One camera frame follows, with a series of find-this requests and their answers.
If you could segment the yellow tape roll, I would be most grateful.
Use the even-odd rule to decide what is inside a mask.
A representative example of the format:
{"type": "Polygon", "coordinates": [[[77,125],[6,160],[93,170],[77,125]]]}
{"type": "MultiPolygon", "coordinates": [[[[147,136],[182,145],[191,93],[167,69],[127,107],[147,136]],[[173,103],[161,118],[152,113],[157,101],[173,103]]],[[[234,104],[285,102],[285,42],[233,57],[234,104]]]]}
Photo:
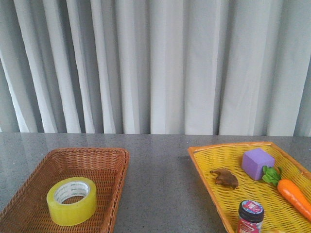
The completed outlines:
{"type": "Polygon", "coordinates": [[[47,193],[52,221],[60,226],[85,222],[97,209],[95,183],[85,177],[71,177],[55,184],[47,193]]]}

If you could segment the white pleated curtain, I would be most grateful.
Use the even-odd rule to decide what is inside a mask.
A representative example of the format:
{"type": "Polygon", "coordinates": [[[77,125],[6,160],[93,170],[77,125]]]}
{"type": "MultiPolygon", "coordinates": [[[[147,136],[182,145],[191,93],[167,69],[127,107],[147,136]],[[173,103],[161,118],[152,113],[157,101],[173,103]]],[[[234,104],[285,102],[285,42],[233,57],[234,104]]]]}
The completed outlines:
{"type": "Polygon", "coordinates": [[[308,0],[3,0],[0,130],[310,136],[308,0]]]}

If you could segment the brown toy animal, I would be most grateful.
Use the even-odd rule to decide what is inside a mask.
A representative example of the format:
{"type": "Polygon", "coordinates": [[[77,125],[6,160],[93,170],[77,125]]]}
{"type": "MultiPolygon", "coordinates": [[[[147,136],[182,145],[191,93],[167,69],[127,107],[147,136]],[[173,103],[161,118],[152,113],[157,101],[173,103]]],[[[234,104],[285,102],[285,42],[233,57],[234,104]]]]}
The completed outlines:
{"type": "Polygon", "coordinates": [[[239,181],[237,177],[226,168],[213,169],[210,171],[210,173],[217,174],[215,184],[229,186],[233,189],[236,189],[239,187],[239,181]]]}

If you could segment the purple foam cube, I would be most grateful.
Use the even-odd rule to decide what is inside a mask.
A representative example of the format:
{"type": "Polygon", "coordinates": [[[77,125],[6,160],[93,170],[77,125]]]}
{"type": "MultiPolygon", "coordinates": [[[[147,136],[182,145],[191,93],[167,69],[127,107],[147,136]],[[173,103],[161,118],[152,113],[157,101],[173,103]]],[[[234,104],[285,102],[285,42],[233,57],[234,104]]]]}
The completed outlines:
{"type": "Polygon", "coordinates": [[[253,180],[261,180],[263,167],[273,167],[275,158],[261,148],[246,151],[242,156],[242,169],[253,180]]]}

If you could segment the orange toy carrot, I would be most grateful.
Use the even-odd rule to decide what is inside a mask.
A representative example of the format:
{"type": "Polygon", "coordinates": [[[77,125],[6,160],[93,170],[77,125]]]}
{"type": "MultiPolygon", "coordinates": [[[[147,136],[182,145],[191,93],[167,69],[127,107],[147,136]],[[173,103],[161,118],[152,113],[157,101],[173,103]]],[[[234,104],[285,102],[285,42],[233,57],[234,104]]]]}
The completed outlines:
{"type": "Polygon", "coordinates": [[[277,171],[274,167],[263,166],[262,179],[266,183],[272,183],[276,186],[283,198],[295,207],[308,221],[311,221],[311,203],[294,182],[281,177],[280,168],[277,171]]]}

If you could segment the pink labelled black-lid bottle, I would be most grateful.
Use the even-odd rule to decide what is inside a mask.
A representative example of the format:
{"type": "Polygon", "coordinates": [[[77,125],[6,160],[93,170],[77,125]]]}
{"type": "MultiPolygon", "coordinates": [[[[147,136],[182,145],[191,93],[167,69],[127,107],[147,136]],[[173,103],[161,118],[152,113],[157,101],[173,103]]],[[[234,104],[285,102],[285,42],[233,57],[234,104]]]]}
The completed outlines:
{"type": "Polygon", "coordinates": [[[243,200],[238,209],[238,233],[260,233],[264,220],[263,206],[254,200],[243,200]]]}

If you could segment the brown wicker basket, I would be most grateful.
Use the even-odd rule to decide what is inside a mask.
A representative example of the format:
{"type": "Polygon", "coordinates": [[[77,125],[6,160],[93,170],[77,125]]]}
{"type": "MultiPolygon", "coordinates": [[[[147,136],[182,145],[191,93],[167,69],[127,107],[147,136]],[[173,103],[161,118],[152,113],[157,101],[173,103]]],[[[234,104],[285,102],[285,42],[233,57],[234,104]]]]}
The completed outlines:
{"type": "Polygon", "coordinates": [[[129,164],[120,148],[60,148],[49,152],[0,213],[2,233],[112,233],[129,164]],[[97,209],[86,222],[59,226],[49,214],[48,191],[59,181],[86,177],[97,189],[97,209]]]}

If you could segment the yellow wicker basket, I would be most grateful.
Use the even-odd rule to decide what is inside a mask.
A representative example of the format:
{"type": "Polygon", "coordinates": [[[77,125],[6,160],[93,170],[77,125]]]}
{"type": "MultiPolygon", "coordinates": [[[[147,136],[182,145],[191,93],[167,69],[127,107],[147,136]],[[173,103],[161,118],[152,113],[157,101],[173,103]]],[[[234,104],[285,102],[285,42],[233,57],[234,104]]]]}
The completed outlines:
{"type": "Polygon", "coordinates": [[[217,212],[228,233],[235,233],[238,226],[238,208],[243,200],[259,202],[265,211],[261,231],[279,230],[285,233],[309,233],[311,223],[304,218],[271,183],[254,181],[242,169],[242,156],[246,151],[261,148],[276,160],[282,178],[294,182],[311,198],[311,173],[298,161],[272,142],[240,142],[202,147],[190,147],[188,152],[203,181],[217,212]],[[239,186],[233,189],[216,184],[216,174],[210,171],[226,168],[238,179],[239,186]]]}

